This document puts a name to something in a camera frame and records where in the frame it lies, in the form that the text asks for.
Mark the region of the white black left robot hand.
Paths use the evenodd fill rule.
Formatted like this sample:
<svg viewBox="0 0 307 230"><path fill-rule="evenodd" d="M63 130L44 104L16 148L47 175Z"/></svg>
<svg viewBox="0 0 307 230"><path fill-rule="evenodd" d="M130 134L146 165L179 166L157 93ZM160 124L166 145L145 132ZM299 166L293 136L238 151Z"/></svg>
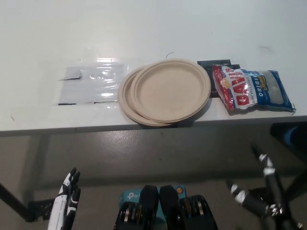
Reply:
<svg viewBox="0 0 307 230"><path fill-rule="evenodd" d="M77 183L80 172L73 168L64 179L49 218L48 230L71 230L78 208L81 189Z"/></svg>

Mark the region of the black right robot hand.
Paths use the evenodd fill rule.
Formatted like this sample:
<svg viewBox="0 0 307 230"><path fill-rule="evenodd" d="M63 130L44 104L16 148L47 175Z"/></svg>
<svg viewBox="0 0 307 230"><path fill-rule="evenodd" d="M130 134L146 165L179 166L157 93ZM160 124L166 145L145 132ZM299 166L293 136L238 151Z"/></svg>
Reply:
<svg viewBox="0 0 307 230"><path fill-rule="evenodd" d="M255 216L272 218L277 230L302 230L303 225L293 218L286 191L269 155L254 143L251 143L251 150L263 173L265 196L259 198L228 180L226 184L232 197Z"/></svg>

